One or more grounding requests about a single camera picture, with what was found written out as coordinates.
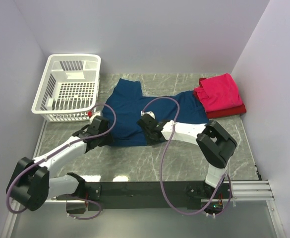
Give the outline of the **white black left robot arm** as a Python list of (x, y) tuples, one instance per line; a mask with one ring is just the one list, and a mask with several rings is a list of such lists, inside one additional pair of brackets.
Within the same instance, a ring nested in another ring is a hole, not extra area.
[(113, 127), (109, 123), (107, 118), (95, 116), (89, 124), (52, 151), (34, 159), (20, 159), (6, 189), (9, 212), (17, 213), (11, 207), (11, 200), (23, 205), (25, 210), (35, 211), (52, 197), (69, 195), (83, 201), (90, 198), (85, 179), (75, 173), (57, 178), (55, 173), (69, 161), (111, 142), (110, 131)]

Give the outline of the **blue t shirt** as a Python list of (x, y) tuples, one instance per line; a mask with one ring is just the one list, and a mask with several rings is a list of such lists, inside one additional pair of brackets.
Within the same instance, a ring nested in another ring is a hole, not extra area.
[[(196, 99), (193, 91), (181, 92), (170, 97), (176, 100), (180, 106), (177, 122), (189, 124), (209, 122), (203, 105)], [(141, 110), (154, 99), (155, 97), (143, 96), (139, 81), (133, 82), (122, 78), (118, 81), (113, 93), (106, 101), (106, 104), (116, 113), (116, 124), (111, 130), (114, 141), (110, 146), (147, 145), (137, 121), (140, 119)]]

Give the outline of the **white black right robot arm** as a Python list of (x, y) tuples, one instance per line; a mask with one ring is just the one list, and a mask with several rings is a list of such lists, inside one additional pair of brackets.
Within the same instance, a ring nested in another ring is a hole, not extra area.
[(165, 193), (163, 182), (163, 162), (171, 141), (186, 142), (196, 145), (208, 162), (208, 170), (203, 182), (206, 196), (216, 197), (221, 192), (221, 183), (227, 171), (227, 165), (237, 148), (236, 140), (217, 122), (189, 124), (174, 120), (158, 122), (149, 114), (144, 114), (137, 121), (143, 131), (147, 145), (166, 141), (160, 161), (160, 186)]

